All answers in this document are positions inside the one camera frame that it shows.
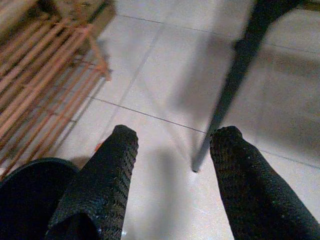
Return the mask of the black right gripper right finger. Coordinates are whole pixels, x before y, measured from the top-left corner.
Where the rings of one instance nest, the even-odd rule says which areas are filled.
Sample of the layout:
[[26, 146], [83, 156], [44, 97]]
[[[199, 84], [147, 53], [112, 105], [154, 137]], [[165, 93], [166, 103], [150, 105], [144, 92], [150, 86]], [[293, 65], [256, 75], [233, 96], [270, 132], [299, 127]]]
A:
[[210, 135], [219, 193], [236, 240], [318, 240], [320, 224], [236, 126]]

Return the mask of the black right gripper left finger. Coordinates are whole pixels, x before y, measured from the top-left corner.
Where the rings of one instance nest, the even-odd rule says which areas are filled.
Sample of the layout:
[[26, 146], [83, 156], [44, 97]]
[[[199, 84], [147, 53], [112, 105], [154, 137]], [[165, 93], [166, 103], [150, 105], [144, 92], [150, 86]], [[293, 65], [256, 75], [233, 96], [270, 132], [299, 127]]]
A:
[[70, 181], [44, 238], [121, 239], [137, 153], [137, 133], [125, 125], [116, 125]]

